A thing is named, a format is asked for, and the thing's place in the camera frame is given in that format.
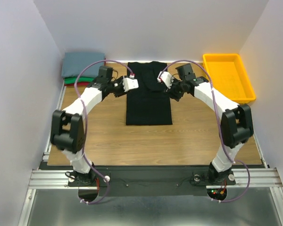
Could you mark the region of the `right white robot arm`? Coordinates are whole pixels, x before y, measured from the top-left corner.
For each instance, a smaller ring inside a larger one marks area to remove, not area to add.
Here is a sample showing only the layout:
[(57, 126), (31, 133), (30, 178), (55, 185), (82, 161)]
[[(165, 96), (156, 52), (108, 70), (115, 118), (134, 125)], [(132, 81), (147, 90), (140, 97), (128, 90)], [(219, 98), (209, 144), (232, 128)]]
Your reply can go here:
[(176, 68), (178, 79), (165, 68), (157, 80), (166, 86), (171, 99), (179, 101), (187, 93), (214, 111), (221, 145), (209, 165), (208, 181), (215, 184), (228, 178), (237, 153), (253, 136), (251, 109), (249, 105), (240, 105), (216, 90), (209, 75), (197, 77), (192, 64), (193, 61), (187, 61)]

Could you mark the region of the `black t-shirt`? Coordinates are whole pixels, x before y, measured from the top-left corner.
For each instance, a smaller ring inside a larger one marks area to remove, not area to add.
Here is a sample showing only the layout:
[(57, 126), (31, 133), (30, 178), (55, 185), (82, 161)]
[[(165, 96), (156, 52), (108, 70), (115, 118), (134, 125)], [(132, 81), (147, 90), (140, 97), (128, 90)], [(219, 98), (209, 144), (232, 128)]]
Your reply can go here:
[(173, 124), (170, 97), (165, 92), (165, 85), (157, 81), (167, 64), (129, 62), (128, 67), (135, 74), (139, 87), (126, 95), (126, 125)]

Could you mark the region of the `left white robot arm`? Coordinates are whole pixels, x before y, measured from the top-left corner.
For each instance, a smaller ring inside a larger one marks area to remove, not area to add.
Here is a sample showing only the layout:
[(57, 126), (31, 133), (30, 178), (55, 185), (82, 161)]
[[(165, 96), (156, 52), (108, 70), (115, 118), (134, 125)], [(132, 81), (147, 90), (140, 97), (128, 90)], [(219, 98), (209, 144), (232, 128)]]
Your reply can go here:
[(66, 176), (70, 183), (79, 182), (90, 186), (98, 182), (98, 176), (92, 170), (94, 164), (84, 153), (87, 137), (88, 113), (107, 95), (125, 94), (123, 78), (113, 79), (114, 69), (100, 66), (98, 76), (90, 82), (83, 93), (68, 107), (55, 110), (52, 114), (50, 142), (60, 150), (73, 167)]

